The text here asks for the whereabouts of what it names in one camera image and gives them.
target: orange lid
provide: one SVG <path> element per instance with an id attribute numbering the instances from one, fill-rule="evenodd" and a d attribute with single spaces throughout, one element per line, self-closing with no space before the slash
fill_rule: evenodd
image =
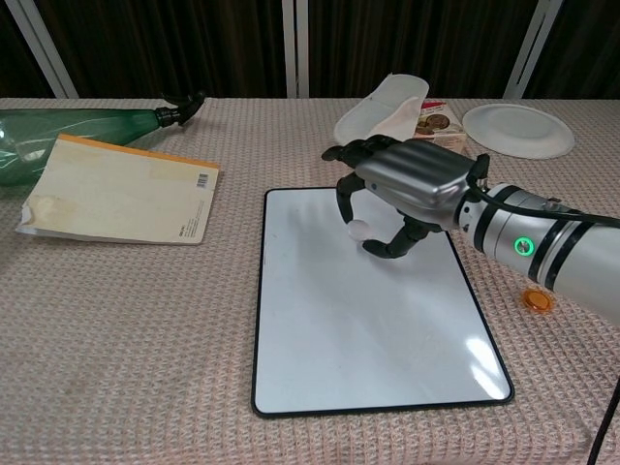
<path id="1" fill-rule="evenodd" d="M 536 313 L 549 313 L 553 309 L 553 297 L 538 289 L 526 289 L 521 296 L 527 308 Z"/>

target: table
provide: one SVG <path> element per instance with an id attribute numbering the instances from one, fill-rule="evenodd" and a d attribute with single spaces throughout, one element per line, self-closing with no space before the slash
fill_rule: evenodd
<path id="1" fill-rule="evenodd" d="M 223 168 L 200 246 L 20 235 L 29 189 L 0 189 L 0 462 L 584 463 L 620 367 L 620 331 L 557 296 L 529 313 L 526 279 L 453 234 L 515 388 L 512 403 L 260 419 L 250 390 L 264 192 L 332 186 L 323 162 L 357 101 L 209 99 L 134 146 Z M 457 115 L 489 100 L 449 100 Z M 521 102 L 574 131 L 562 158 L 492 155 L 509 181 L 620 216 L 620 102 Z M 0 100 L 0 108 L 156 108 L 145 100 Z M 484 149 L 471 140 L 470 156 Z M 600 463 L 620 462 L 620 415 Z"/>

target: robotic arm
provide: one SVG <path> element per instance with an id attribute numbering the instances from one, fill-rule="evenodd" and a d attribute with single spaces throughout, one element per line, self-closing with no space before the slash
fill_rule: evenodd
<path id="1" fill-rule="evenodd" d="M 369 253 L 396 259 L 429 233 L 460 229 L 480 252 L 620 325 L 620 220 L 510 184 L 488 190 L 488 155 L 474 161 L 423 140 L 374 136 L 332 147 L 323 159 L 354 169 L 336 186 L 346 223 L 354 219 L 351 195 L 362 189 L 403 215 L 389 244 L 362 243 Z"/>

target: black cable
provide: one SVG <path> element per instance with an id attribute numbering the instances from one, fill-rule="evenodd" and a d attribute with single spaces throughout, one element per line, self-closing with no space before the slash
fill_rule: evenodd
<path id="1" fill-rule="evenodd" d="M 605 438 L 605 433 L 611 424 L 611 419 L 613 419 L 613 414 L 618 408 L 618 401 L 620 400 L 620 377 L 618 378 L 618 382 L 616 383 L 616 389 L 613 394 L 611 394 L 611 400 L 609 401 L 609 405 L 607 406 L 607 410 L 604 413 L 603 421 L 601 422 L 601 426 L 599 426 L 599 431 L 597 431 L 597 436 L 594 439 L 594 444 L 590 449 L 590 456 L 588 457 L 587 465 L 594 465 L 597 462 L 597 457 L 599 456 L 599 452 L 601 451 L 601 446 L 603 445 L 603 439 Z"/>
<path id="2" fill-rule="evenodd" d="M 478 198 L 481 201 L 485 201 L 501 210 L 508 211 L 509 213 L 514 213 L 516 215 L 522 216 L 531 216 L 533 218 L 546 218 L 549 220 L 582 221 L 585 223 L 594 223 L 620 229 L 620 219 L 618 218 L 612 218 L 610 216 L 602 215 L 590 215 L 588 213 L 568 213 L 562 211 L 533 210 L 531 208 L 522 208 L 520 206 L 508 205 L 507 203 L 504 203 L 503 201 L 498 201 L 492 196 L 486 194 L 480 187 L 478 187 L 475 180 L 469 180 L 467 184 L 469 186 L 470 193 L 473 194 L 474 197 Z"/>

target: barcode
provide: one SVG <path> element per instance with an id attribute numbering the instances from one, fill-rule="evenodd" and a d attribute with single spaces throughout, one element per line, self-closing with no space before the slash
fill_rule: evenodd
<path id="1" fill-rule="evenodd" d="M 206 189 L 206 183 L 208 180 L 209 180 L 209 176 L 207 174 L 204 174 L 204 173 L 199 174 L 196 187 L 200 187 L 201 189 Z"/>

